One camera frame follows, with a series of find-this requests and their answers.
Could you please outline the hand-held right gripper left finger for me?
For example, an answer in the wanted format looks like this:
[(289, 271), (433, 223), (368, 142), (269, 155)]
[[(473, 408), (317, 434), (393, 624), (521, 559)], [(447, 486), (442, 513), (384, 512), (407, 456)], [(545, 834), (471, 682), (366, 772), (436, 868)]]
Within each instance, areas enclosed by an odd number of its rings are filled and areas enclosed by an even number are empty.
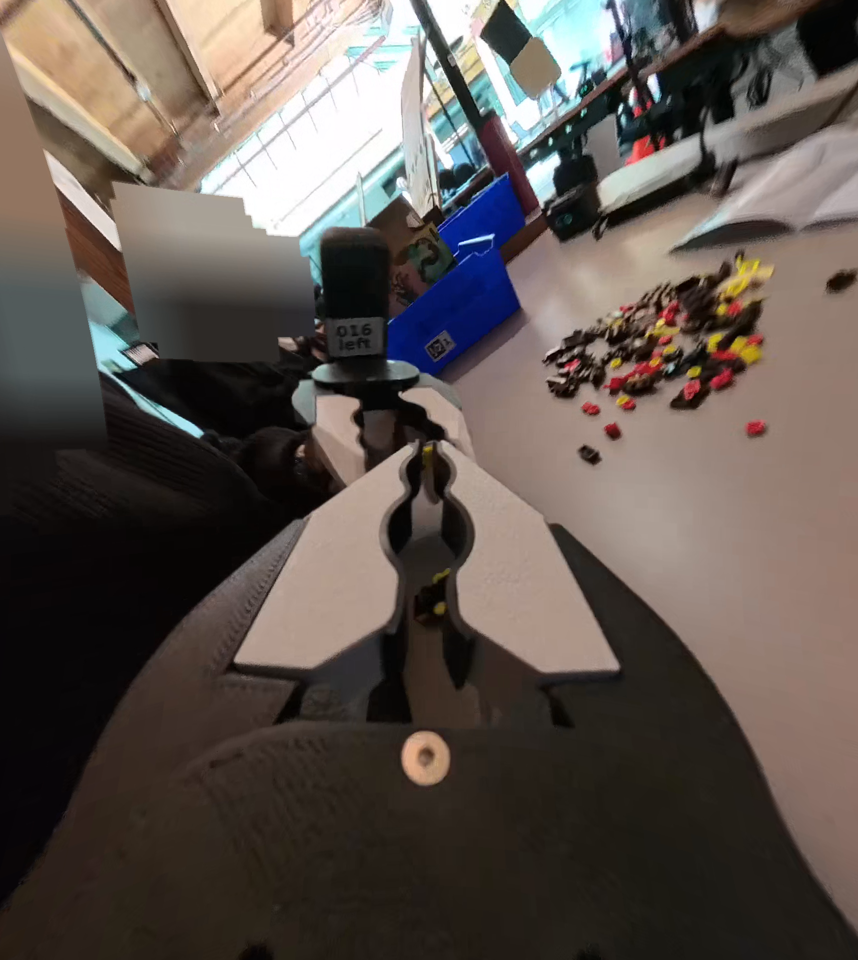
[(404, 619), (400, 553), (421, 474), (414, 442), (310, 514), (235, 654), (239, 672), (348, 699), (374, 690)]

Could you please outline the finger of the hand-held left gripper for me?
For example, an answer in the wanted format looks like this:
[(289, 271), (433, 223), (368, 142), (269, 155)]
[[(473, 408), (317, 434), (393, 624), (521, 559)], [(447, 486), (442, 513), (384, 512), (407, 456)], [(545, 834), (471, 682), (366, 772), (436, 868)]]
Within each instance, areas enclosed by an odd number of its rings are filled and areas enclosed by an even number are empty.
[(434, 387), (413, 387), (400, 394), (400, 401), (419, 408), (428, 423), (441, 431), (442, 438), (470, 461), (476, 461), (467, 421), (458, 403)]
[(325, 393), (315, 402), (314, 447), (340, 489), (367, 471), (363, 444), (363, 404), (339, 393)]

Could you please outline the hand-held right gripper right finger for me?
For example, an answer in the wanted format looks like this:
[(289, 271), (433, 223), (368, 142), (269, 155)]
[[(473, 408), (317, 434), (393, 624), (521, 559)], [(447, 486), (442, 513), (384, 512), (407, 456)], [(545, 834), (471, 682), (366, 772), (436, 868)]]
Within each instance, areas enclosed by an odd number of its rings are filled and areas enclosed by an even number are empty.
[(620, 662), (543, 514), (451, 442), (433, 444), (445, 578), (442, 655), (483, 713), (558, 686), (608, 682)]

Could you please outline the yellow red lego car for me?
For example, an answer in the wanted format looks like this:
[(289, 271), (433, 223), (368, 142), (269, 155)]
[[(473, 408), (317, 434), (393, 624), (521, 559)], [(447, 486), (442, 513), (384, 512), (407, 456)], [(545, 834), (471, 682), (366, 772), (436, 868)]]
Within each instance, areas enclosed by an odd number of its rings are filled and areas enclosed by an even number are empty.
[(451, 564), (442, 537), (444, 507), (438, 487), (436, 453), (435, 442), (422, 443), (422, 487), (414, 511), (416, 586), (412, 613), (415, 622), (427, 629), (439, 628), (447, 616), (446, 586)]

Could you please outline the pile of lego pieces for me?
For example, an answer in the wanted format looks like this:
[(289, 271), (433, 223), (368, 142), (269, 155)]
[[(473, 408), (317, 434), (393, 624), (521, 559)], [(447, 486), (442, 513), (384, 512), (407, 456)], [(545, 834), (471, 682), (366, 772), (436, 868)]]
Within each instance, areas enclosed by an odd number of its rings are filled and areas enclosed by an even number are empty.
[(714, 271), (652, 286), (544, 354), (548, 394), (578, 402), (613, 443), (640, 403), (698, 410), (762, 361), (773, 274), (773, 265), (739, 249)]

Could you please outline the person's left forearm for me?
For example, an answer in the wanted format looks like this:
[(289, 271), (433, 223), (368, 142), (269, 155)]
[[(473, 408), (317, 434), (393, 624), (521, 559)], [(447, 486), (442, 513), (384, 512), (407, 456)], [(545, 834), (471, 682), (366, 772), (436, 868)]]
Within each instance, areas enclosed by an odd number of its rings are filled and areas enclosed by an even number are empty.
[(263, 428), (242, 439), (232, 458), (264, 497), (299, 517), (338, 490), (309, 430)]

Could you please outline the cardboard lego box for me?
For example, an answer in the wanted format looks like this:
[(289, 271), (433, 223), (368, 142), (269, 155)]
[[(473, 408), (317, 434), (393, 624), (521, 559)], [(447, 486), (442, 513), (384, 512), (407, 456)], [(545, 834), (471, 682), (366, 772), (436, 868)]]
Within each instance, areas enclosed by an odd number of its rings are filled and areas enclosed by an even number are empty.
[(404, 196), (393, 199), (368, 226), (383, 237), (389, 250), (390, 319), (400, 316), (458, 266), (436, 225), (419, 217)]

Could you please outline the lego instruction booklet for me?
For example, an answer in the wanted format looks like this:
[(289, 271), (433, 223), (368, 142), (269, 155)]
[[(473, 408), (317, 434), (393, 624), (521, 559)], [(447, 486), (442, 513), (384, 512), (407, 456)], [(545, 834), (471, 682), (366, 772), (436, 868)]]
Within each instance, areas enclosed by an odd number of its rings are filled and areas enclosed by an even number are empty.
[(673, 253), (858, 222), (858, 129), (788, 150), (682, 237)]

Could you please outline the blue bin with white tag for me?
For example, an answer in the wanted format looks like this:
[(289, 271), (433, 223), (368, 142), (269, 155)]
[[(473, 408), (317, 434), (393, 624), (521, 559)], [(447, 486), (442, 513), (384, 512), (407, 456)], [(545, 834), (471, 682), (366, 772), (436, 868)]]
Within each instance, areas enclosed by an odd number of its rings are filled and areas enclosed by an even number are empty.
[(521, 308), (501, 250), (474, 253), (387, 328), (387, 358), (437, 375)]

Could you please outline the blue plastic bin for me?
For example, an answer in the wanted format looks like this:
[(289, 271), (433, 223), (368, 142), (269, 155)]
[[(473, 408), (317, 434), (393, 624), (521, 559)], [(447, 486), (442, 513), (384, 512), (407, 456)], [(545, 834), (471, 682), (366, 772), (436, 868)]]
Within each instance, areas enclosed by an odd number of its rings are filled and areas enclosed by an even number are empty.
[(503, 174), (472, 198), (467, 206), (449, 216), (438, 231), (454, 254), (461, 244), (489, 235), (493, 246), (500, 250), (525, 225), (526, 215), (509, 176)]

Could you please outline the dark red cushion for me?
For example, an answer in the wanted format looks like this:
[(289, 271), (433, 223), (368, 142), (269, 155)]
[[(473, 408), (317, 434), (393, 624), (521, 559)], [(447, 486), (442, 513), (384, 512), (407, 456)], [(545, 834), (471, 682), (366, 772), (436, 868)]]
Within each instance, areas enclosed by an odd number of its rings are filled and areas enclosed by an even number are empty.
[(539, 201), (518, 152), (508, 138), (503, 119), (494, 110), (486, 110), (481, 114), (477, 137), (495, 177), (508, 177), (523, 213), (530, 215), (532, 211), (539, 210)]

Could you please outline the person's black sweater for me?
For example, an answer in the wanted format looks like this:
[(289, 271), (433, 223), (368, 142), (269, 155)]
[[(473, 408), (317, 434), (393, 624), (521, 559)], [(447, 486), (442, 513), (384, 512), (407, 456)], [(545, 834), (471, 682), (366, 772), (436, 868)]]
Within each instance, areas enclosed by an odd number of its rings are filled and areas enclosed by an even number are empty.
[(170, 631), (301, 518), (99, 376), (106, 443), (57, 455), (0, 516), (0, 905), (63, 815), (109, 717)]

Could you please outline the black device green light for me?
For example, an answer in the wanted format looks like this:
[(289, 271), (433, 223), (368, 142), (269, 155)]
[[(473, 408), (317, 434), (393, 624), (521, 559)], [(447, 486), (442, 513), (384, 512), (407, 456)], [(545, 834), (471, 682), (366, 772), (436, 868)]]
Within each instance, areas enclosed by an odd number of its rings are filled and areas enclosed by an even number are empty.
[(600, 216), (599, 175), (593, 157), (563, 157), (553, 173), (553, 197), (544, 213), (555, 238), (567, 242), (590, 231)]

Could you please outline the wooden ceiling beam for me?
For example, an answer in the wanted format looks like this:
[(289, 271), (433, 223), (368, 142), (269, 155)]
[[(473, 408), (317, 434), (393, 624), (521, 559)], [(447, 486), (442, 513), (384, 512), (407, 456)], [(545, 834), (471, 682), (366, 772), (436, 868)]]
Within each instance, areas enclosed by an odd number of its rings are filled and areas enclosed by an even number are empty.
[(133, 315), (135, 306), (115, 221), (64, 164), (47, 150), (43, 154), (62, 208), (76, 270)]

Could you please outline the beige panel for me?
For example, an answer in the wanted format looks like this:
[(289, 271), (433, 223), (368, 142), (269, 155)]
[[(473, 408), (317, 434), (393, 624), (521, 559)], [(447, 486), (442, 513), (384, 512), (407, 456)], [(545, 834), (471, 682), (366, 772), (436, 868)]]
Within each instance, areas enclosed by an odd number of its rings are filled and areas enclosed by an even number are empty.
[(531, 33), (507, 1), (494, 4), (484, 19), (481, 40), (507, 64), (528, 99), (537, 100), (561, 77), (561, 68), (545, 42)]

